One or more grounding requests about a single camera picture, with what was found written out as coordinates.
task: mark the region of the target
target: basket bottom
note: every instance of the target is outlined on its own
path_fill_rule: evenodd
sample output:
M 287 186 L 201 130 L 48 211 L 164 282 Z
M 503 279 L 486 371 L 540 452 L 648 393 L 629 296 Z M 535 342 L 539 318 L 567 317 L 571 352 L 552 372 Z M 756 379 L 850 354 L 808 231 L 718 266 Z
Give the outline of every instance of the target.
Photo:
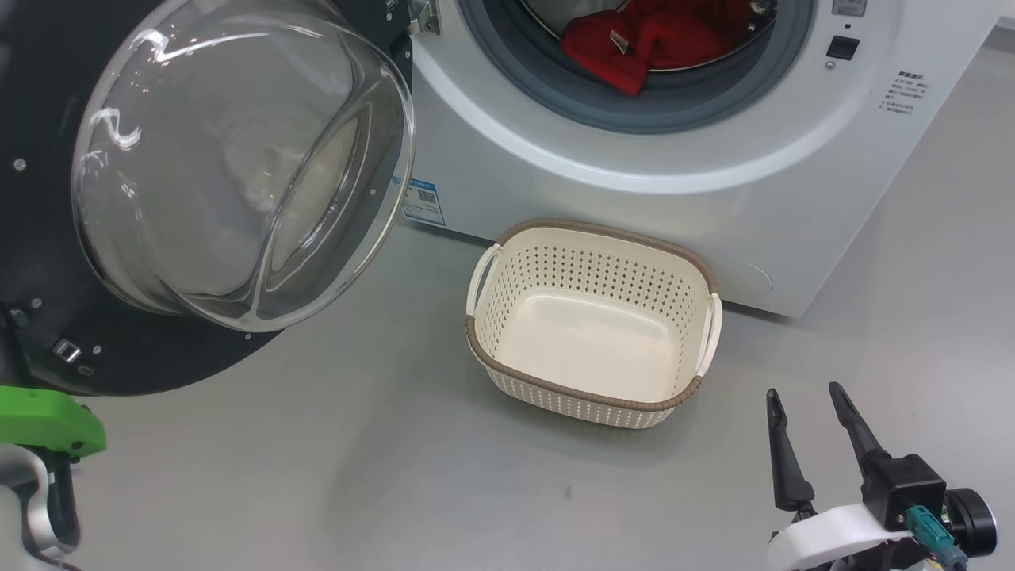
M 512 311 L 496 360 L 570 388 L 659 403 L 686 388 L 677 386 L 682 357 L 676 327 L 655 313 L 589 294 L 534 288 Z

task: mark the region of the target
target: brown woven rim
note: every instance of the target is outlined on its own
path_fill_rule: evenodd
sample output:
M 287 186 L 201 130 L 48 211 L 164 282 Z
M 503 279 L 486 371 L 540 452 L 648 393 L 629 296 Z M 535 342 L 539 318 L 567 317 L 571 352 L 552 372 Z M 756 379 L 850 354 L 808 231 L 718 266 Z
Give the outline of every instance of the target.
M 640 243 L 642 245 L 648 245 L 649 247 L 655 247 L 656 249 L 661 249 L 663 252 L 673 254 L 684 258 L 685 260 L 691 262 L 694 267 L 701 272 L 701 276 L 704 277 L 705 283 L 708 285 L 709 294 L 718 294 L 719 288 L 716 285 L 716 279 L 712 275 L 712 271 L 708 270 L 708 266 L 704 264 L 693 252 L 685 249 L 679 245 L 674 245 L 668 241 L 663 241 L 662 239 L 656 239 L 655 237 L 649 237 L 648 235 L 641 235 L 640 233 L 634 233 L 633 231 L 626 231 L 623 229 L 616 229 L 613 227 L 607 227 L 603 225 L 591 224 L 586 222 L 576 222 L 571 220 L 562 220 L 555 218 L 539 218 L 535 220 L 529 220 L 527 222 L 522 222 L 513 226 L 507 231 L 503 232 L 500 237 L 497 238 L 497 243 L 503 245 L 509 239 L 518 235 L 519 233 L 537 227 L 555 227 L 560 229 L 572 229 L 576 231 L 584 231 L 587 233 L 598 233 L 600 235 L 607 235 L 610 237 L 617 237 L 619 239 L 625 239 L 627 241 L 633 241 L 634 243 Z M 548 390 L 551 392 L 556 392 L 564 397 L 570 397 L 572 399 L 581 399 L 582 401 L 588 401 L 590 403 L 595 403 L 597 405 L 605 405 L 607 407 L 614 407 L 617 409 L 628 409 L 630 411 L 638 411 L 641 413 L 656 413 L 659 411 L 669 411 L 683 404 L 688 399 L 690 399 L 697 389 L 701 386 L 701 377 L 695 376 L 691 379 L 690 384 L 687 388 L 683 390 L 680 395 L 663 401 L 660 403 L 641 403 L 637 401 L 623 401 L 621 399 L 614 399 L 612 397 L 603 397 L 601 395 L 596 395 L 592 392 L 586 392 L 584 390 L 579 390 L 576 388 L 566 387 L 563 385 L 558 385 L 556 383 L 551 383 L 545 379 L 540 379 L 539 377 L 533 377 L 528 373 L 523 373 L 517 369 L 507 367 L 506 365 L 496 361 L 487 354 L 482 346 L 479 345 L 479 338 L 476 336 L 476 318 L 471 315 L 465 318 L 465 333 L 469 340 L 469 345 L 472 347 L 472 351 L 475 352 L 476 357 L 483 363 L 483 365 L 502 373 L 516 379 L 520 379 L 531 385 L 535 385 L 541 389 Z

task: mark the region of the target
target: laundry basket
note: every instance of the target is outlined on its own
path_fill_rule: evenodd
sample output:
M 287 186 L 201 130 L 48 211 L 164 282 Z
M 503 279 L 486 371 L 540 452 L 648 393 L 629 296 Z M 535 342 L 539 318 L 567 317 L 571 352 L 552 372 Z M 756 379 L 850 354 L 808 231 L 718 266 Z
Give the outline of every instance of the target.
M 692 253 L 582 222 L 519 224 L 469 284 L 469 347 L 503 392 L 561 415 L 655 426 L 697 391 L 723 323 Z

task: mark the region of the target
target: laundry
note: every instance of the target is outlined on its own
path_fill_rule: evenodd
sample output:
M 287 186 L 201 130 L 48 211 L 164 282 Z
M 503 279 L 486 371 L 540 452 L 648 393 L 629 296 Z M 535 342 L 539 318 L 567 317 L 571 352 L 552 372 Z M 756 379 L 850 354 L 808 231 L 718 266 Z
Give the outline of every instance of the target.
M 637 95 L 651 69 L 693 67 L 733 51 L 751 17 L 744 0 L 631 0 L 574 18 L 560 47 L 597 77 Z

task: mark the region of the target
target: washing machine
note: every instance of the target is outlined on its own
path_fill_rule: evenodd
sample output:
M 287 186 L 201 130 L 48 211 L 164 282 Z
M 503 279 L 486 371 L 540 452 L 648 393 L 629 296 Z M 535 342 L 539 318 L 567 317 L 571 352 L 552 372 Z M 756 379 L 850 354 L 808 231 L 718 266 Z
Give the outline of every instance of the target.
M 406 216 L 486 238 L 541 216 L 647 233 L 700 253 L 724 300 L 792 317 L 1004 4 L 755 2 L 773 17 L 736 53 L 631 97 L 547 33 L 588 1 L 432 1 Z
M 799 316 L 1003 4 L 744 0 L 736 45 L 632 96 L 560 44 L 618 2 L 0 1 L 0 364 L 207 378 L 338 298 L 399 212 L 634 230 Z

